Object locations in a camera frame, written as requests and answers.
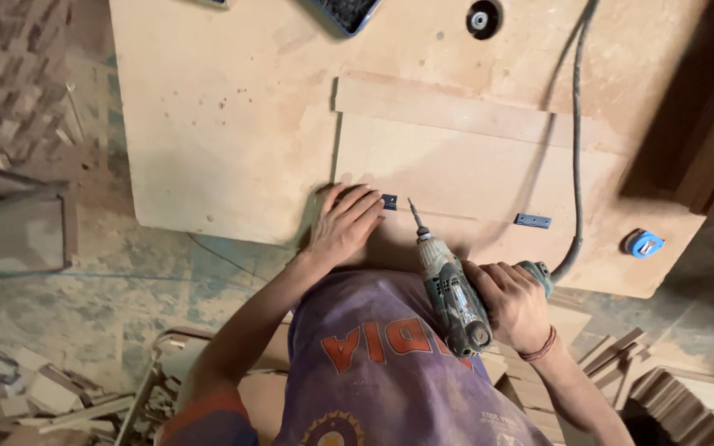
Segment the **hole in workbench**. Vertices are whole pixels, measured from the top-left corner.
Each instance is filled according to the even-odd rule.
[[[476,39],[489,39],[502,24],[503,8],[496,0],[479,0],[467,11],[467,31]]]

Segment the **red thread bracelet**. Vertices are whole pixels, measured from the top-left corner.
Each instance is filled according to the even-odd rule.
[[[541,348],[539,351],[535,351],[533,353],[520,353],[520,359],[525,361],[526,363],[532,363],[534,361],[541,360],[548,352],[550,352],[550,349],[552,349],[553,344],[555,344],[555,338],[558,337],[558,332],[555,331],[555,327],[550,325],[550,337],[547,339],[547,342],[544,343],[544,347]]]

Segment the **dusty floor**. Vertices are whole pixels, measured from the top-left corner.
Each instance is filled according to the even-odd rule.
[[[144,228],[133,215],[117,58],[105,0],[78,0],[67,64],[85,145],[24,173],[74,182],[79,254],[53,275],[0,279],[0,346],[25,346],[101,383],[130,389],[149,345],[172,326],[216,330],[291,259],[284,248]],[[639,326],[660,356],[714,368],[714,225],[647,300],[561,289],[593,319],[572,349]]]

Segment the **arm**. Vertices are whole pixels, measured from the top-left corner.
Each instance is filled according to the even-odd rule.
[[[541,350],[550,337],[544,287],[520,266],[476,266],[462,262],[467,277],[492,310],[495,338],[522,354]],[[593,434],[604,446],[632,446],[624,423],[572,359],[561,339],[531,363],[556,410],[576,428]]]
[[[329,188],[309,245],[236,311],[205,347],[190,372],[189,402],[217,391],[235,392],[288,311],[338,263],[360,249],[382,222],[379,213],[384,201],[379,192],[362,185],[336,205],[336,197],[345,188],[342,184]]]

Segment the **blue tape measure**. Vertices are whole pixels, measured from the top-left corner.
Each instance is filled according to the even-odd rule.
[[[662,238],[645,229],[636,229],[624,239],[624,250],[639,259],[651,257],[666,244]]]

